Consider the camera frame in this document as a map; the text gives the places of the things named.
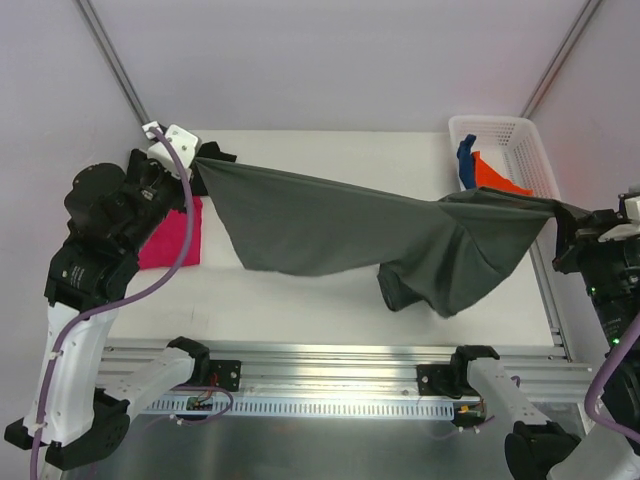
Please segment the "grey t shirt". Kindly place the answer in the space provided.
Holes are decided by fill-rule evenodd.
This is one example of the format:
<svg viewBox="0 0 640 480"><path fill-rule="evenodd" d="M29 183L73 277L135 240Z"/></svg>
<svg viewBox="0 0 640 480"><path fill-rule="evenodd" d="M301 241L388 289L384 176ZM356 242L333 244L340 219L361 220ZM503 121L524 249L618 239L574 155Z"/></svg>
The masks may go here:
<svg viewBox="0 0 640 480"><path fill-rule="evenodd" d="M204 182L248 270L316 277L379 266L442 317L508 278L554 214L554 200L490 188L436 201L245 164Z"/></svg>

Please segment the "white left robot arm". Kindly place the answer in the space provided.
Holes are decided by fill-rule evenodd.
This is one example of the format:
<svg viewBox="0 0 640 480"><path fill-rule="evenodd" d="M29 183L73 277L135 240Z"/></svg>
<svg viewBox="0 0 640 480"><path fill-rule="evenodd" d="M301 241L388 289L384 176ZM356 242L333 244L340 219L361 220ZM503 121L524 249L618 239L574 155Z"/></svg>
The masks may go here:
<svg viewBox="0 0 640 480"><path fill-rule="evenodd" d="M193 211L188 183L135 150L127 169L100 163L82 170L64 205L69 235L50 262L44 295L48 335L39 391L29 413L4 438L69 471L110 456L131 422L172 388L203 386L209 350L185 337L134 373L99 388L101 355L139 252L170 211Z"/></svg>

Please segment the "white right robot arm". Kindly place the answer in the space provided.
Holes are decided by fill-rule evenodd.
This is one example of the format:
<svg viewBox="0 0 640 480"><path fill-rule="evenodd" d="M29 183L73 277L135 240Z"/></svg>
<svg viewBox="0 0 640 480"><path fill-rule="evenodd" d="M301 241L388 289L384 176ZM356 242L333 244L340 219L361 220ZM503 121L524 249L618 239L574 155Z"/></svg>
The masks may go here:
<svg viewBox="0 0 640 480"><path fill-rule="evenodd" d="M593 426L568 434L534 408L489 346L461 346L435 384L448 397L475 393L504 419L516 479L635 479L639 475L639 198L616 209L581 210L556 200L476 190L445 206L454 236L446 255L453 306L476 299L471 281L489 291L508 275L549 219L557 222L553 269L582 278L593 313L586 330L569 332L571 351L596 373L584 409Z"/></svg>

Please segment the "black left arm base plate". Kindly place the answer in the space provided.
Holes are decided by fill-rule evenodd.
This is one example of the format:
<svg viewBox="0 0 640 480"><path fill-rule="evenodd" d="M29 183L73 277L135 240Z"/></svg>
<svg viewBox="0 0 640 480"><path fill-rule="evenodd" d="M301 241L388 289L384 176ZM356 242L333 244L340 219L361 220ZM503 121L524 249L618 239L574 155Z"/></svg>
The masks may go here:
<svg viewBox="0 0 640 480"><path fill-rule="evenodd" d="M211 360L203 386L221 388L231 393L240 388L242 362L240 360Z"/></svg>

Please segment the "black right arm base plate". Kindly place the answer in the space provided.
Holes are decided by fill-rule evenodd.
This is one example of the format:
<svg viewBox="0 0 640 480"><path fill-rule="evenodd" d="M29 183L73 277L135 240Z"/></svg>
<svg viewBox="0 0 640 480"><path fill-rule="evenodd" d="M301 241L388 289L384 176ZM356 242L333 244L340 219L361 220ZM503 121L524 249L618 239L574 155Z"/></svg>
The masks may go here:
<svg viewBox="0 0 640 480"><path fill-rule="evenodd" d="M419 364L416 382L420 396L443 396L461 399L463 389L457 381L454 368L445 364Z"/></svg>

